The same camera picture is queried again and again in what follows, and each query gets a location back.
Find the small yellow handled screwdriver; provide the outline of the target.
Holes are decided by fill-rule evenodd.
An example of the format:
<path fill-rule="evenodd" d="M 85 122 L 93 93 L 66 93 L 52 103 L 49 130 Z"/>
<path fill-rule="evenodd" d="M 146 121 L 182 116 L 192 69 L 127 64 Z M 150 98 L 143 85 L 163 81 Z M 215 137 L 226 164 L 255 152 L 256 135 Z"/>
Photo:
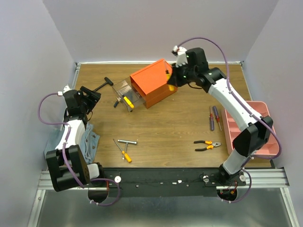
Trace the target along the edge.
<path fill-rule="evenodd" d="M 164 68 L 165 68 L 166 79 L 168 81 L 170 79 L 170 73 L 169 73 L 169 69 L 167 67 L 167 63 L 165 60 L 163 60 L 163 64 L 164 64 Z M 168 88 L 169 88 L 169 91 L 174 91 L 174 87 L 172 85 L 168 84 Z"/>

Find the orange drawer cabinet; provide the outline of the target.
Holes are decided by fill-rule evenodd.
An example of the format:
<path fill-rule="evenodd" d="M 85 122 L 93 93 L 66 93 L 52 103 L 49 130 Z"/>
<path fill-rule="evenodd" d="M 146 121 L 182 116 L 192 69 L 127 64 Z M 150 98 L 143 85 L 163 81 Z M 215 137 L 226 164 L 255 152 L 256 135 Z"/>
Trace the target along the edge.
<path fill-rule="evenodd" d="M 171 73 L 171 65 L 160 59 L 130 75 L 131 85 L 144 99 L 146 108 L 177 92 L 176 87 L 170 90 L 167 84 Z"/>

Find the clear top drawer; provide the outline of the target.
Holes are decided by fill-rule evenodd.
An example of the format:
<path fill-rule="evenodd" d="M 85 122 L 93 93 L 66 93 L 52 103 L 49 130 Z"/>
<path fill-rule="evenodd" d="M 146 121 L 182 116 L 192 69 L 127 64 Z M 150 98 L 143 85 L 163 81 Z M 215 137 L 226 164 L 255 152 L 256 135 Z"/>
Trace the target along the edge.
<path fill-rule="evenodd" d="M 113 92 L 115 94 L 115 97 L 117 101 L 122 103 L 128 112 L 132 112 L 135 108 L 145 104 L 145 99 L 140 95 L 137 88 L 135 88 L 134 84 L 132 84 L 130 77 L 127 77 L 124 80 L 121 80 L 118 83 L 115 83 L 112 86 Z M 127 96 L 130 101 L 134 105 L 134 109 L 131 109 L 127 103 L 122 98 L 122 95 Z"/>

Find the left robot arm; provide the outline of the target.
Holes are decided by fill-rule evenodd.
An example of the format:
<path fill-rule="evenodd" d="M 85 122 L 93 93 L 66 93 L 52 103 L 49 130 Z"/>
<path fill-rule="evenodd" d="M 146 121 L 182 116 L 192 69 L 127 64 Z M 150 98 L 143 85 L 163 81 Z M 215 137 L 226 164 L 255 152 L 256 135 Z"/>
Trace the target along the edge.
<path fill-rule="evenodd" d="M 61 140 L 45 156 L 53 188 L 60 192 L 89 183 L 99 187 L 105 181 L 104 169 L 100 163 L 86 163 L 80 142 L 88 128 L 88 114 L 100 100 L 101 94 L 84 86 L 79 90 L 65 86 L 57 95 L 64 97 L 66 109 Z"/>

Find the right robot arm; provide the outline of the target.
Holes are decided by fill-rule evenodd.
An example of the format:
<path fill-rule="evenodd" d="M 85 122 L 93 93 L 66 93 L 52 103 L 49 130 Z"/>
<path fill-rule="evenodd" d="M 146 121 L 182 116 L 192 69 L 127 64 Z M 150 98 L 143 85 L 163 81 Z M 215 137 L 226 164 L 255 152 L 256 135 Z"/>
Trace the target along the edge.
<path fill-rule="evenodd" d="M 232 142 L 233 151 L 218 170 L 218 181 L 229 185 L 248 159 L 268 142 L 273 120 L 255 111 L 228 83 L 219 68 L 209 68 L 202 48 L 187 50 L 175 46 L 172 53 L 177 59 L 167 81 L 169 87 L 194 82 L 198 89 L 210 94 L 227 110 L 241 131 Z"/>

